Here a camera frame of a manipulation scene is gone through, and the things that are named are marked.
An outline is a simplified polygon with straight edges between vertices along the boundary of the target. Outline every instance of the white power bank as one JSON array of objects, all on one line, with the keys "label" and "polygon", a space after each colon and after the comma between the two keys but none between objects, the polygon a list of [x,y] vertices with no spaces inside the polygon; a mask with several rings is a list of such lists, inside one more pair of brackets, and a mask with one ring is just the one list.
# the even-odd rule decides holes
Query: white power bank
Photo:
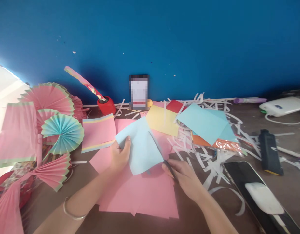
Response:
[{"label": "white power bank", "polygon": [[268,115],[280,117],[283,115],[291,114],[300,111],[300,98],[299,97],[285,97],[260,105],[262,110],[265,110]]},{"label": "white power bank", "polygon": [[270,215],[280,215],[284,213],[283,207],[265,184],[259,182],[246,183],[245,188],[256,205],[265,213]]}]

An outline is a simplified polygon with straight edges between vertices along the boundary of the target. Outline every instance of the blurred phone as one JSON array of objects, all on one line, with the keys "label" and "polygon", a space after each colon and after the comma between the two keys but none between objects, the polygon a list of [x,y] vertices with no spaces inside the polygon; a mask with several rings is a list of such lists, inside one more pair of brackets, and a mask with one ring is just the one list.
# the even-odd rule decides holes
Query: blurred phone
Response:
[{"label": "blurred phone", "polygon": [[149,92],[148,75],[131,75],[130,76],[130,109],[147,110]]},{"label": "blurred phone", "polygon": [[[283,233],[286,232],[278,224],[273,215],[263,212],[255,203],[252,196],[245,187],[246,183],[258,182],[266,185],[253,167],[246,161],[238,162],[224,162],[221,164],[224,168],[225,173],[232,182],[232,184],[237,188],[239,193],[244,197],[247,206],[250,208],[252,213],[255,215],[257,221],[259,222],[262,231],[266,234]],[[279,217],[285,223],[287,229],[290,233],[300,233],[300,228],[290,217],[290,215],[285,212],[280,214]]]}]

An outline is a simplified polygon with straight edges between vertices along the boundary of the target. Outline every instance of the silver bangle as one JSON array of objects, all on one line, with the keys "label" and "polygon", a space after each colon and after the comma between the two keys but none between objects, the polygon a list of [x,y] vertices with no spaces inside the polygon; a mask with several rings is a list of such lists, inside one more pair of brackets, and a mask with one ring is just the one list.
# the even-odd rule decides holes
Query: silver bangle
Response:
[{"label": "silver bangle", "polygon": [[69,198],[66,197],[65,200],[64,200],[64,203],[63,203],[63,211],[64,211],[64,213],[65,213],[67,216],[69,216],[70,218],[74,219],[74,220],[82,220],[82,219],[84,219],[84,218],[88,215],[88,213],[87,213],[86,215],[84,215],[84,216],[76,217],[76,216],[70,214],[69,212],[67,212],[66,207],[65,207],[65,203],[66,203],[66,201],[67,201],[68,199],[69,199]]}]

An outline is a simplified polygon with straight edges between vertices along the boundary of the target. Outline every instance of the light blue paper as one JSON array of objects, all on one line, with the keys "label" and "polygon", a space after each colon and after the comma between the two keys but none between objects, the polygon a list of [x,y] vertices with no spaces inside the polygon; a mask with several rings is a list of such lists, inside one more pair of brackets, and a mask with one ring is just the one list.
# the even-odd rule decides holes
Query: light blue paper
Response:
[{"label": "light blue paper", "polygon": [[[212,114],[214,114],[214,115],[216,115],[217,117],[227,121],[226,115],[223,111],[212,110],[212,109],[205,109],[205,110],[212,113]],[[238,140],[236,139],[236,136],[235,136],[234,132],[232,131],[231,126],[230,126],[228,121],[227,121],[227,125],[224,128],[223,132],[219,136],[219,139],[238,142]]]},{"label": "light blue paper", "polygon": [[125,146],[127,136],[131,138],[129,166],[133,175],[143,173],[163,162],[163,157],[154,142],[152,131],[145,117],[128,125],[115,136],[121,149]]},{"label": "light blue paper", "polygon": [[227,119],[223,119],[220,115],[192,103],[177,116],[177,119],[210,145],[213,145],[229,124]]}]

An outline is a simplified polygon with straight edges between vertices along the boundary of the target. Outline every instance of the pink paper fan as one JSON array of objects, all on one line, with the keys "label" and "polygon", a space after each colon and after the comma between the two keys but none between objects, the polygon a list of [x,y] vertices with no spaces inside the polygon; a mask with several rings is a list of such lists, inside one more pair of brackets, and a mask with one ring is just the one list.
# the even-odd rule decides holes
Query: pink paper fan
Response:
[{"label": "pink paper fan", "polygon": [[74,115],[74,107],[70,94],[57,83],[43,83],[26,90],[21,94],[20,102],[34,103],[37,110],[53,109],[61,114]]},{"label": "pink paper fan", "polygon": [[42,132],[42,125],[45,123],[45,120],[49,119],[51,116],[60,114],[59,111],[53,109],[41,109],[37,111],[37,129],[38,133]]},{"label": "pink paper fan", "polygon": [[8,103],[0,133],[0,163],[32,161],[36,153],[37,122],[33,103]]},{"label": "pink paper fan", "polygon": [[81,99],[79,99],[79,97],[71,95],[71,98],[72,98],[72,102],[74,103],[74,109],[75,109],[73,117],[78,120],[87,119],[86,111],[88,111],[89,108],[86,109],[83,108],[83,103]]},{"label": "pink paper fan", "polygon": [[70,160],[70,154],[67,153],[50,163],[36,168],[29,174],[37,176],[57,192],[66,180],[66,174],[69,172],[68,167],[71,165]]},{"label": "pink paper fan", "polygon": [[21,181],[14,182],[0,198],[0,234],[23,234],[20,203]]}]

